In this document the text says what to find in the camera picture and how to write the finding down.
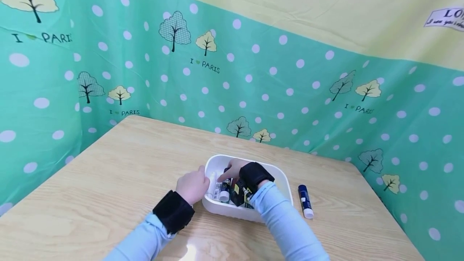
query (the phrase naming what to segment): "light blue sleeve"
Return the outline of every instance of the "light blue sleeve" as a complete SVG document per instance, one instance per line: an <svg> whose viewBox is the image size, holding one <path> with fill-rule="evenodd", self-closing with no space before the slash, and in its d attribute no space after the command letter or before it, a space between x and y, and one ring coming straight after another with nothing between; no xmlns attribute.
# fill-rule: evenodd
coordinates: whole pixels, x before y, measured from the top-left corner
<svg viewBox="0 0 464 261"><path fill-rule="evenodd" d="M329 261L311 228L278 190L267 182L250 203L260 213L286 261Z"/></svg>
<svg viewBox="0 0 464 261"><path fill-rule="evenodd" d="M174 239L156 215L150 213L111 251L104 261L151 261Z"/></svg>

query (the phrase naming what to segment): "left hand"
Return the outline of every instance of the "left hand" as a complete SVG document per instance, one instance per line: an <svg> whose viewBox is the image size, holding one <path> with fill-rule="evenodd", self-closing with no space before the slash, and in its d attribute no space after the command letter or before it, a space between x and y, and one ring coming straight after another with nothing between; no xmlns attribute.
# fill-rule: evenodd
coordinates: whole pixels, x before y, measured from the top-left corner
<svg viewBox="0 0 464 261"><path fill-rule="evenodd" d="M198 170L189 172L177 180L175 191L190 206L203 198L209 187L209 178L205 176L205 166L198 167Z"/></svg>

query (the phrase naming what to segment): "green fabric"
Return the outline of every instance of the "green fabric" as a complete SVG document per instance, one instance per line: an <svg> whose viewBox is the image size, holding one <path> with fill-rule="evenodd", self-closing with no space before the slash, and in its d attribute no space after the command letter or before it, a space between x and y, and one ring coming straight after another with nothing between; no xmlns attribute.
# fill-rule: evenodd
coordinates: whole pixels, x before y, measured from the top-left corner
<svg viewBox="0 0 464 261"><path fill-rule="evenodd" d="M462 255L463 72L195 0L20 1L0 4L0 215L135 114L350 161L424 258Z"/></svg>

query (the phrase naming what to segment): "light wood surface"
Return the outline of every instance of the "light wood surface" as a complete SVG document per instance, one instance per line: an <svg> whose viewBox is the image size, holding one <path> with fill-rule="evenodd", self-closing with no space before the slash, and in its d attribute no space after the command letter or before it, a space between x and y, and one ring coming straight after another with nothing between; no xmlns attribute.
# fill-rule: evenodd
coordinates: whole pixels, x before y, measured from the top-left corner
<svg viewBox="0 0 464 261"><path fill-rule="evenodd" d="M214 154L274 164L295 207L306 184L306 220L331 259L423 260L352 164L203 130L129 116L0 218L0 260L101 260L171 189ZM282 260L263 224L195 204L190 224L156 260Z"/></svg>

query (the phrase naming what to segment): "blue glue stick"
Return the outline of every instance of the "blue glue stick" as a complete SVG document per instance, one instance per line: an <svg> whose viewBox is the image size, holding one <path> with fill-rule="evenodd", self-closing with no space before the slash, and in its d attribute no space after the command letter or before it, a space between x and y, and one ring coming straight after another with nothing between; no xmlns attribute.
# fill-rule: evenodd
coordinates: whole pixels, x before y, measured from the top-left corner
<svg viewBox="0 0 464 261"><path fill-rule="evenodd" d="M298 194L300 196L301 208L303 209L304 217L312 219L314 217L314 212L311 208L311 202L309 202L309 194L306 185L301 184L298 186Z"/></svg>

